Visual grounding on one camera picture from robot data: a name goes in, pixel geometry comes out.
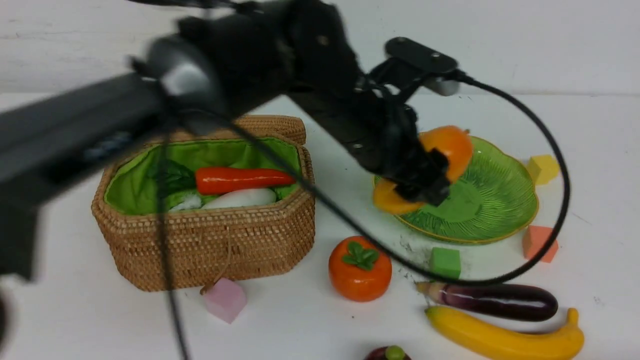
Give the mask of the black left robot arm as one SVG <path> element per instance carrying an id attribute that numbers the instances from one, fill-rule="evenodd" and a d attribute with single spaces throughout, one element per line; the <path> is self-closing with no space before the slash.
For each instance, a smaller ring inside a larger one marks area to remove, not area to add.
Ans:
<path id="1" fill-rule="evenodd" d="M 360 68 L 339 10 L 322 0 L 247 1 L 187 17 L 132 71 L 1 114 L 1 273 L 32 278 L 39 208 L 152 137 L 171 118 L 204 136 L 286 95 L 409 202 L 450 193 L 405 100 Z"/>

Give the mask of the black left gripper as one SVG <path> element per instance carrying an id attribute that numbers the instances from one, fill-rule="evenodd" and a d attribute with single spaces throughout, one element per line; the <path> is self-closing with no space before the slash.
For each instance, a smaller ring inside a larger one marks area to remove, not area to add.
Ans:
<path id="1" fill-rule="evenodd" d="M 446 158 L 425 150 L 391 95 L 360 70 L 298 70 L 287 94 L 369 173 L 396 184 L 400 198 L 438 206 L 450 194 Z"/>

